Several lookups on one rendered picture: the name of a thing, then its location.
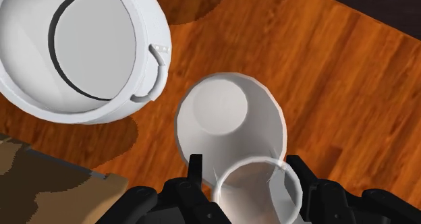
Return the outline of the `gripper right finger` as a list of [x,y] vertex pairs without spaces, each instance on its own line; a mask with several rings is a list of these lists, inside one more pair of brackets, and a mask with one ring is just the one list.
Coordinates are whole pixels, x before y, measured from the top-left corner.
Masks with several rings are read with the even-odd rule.
[[286,162],[303,191],[300,215],[310,224],[421,224],[421,210],[383,189],[367,189],[355,196],[341,184],[319,179],[298,155]]

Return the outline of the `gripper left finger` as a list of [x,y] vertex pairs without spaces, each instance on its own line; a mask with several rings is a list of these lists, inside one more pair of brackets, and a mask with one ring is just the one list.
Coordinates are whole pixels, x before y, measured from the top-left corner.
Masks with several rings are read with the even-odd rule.
[[202,155],[192,154],[186,177],[169,179],[161,192],[146,186],[127,190],[96,224],[231,224],[202,192]]

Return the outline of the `white cup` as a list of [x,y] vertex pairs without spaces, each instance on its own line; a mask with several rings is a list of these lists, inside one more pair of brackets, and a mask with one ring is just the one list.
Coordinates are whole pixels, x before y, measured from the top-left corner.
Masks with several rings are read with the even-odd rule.
[[179,103],[175,140],[183,160],[192,154],[203,156],[202,178],[215,187],[242,159],[283,159],[287,126],[280,105],[258,80],[215,73],[193,85]]

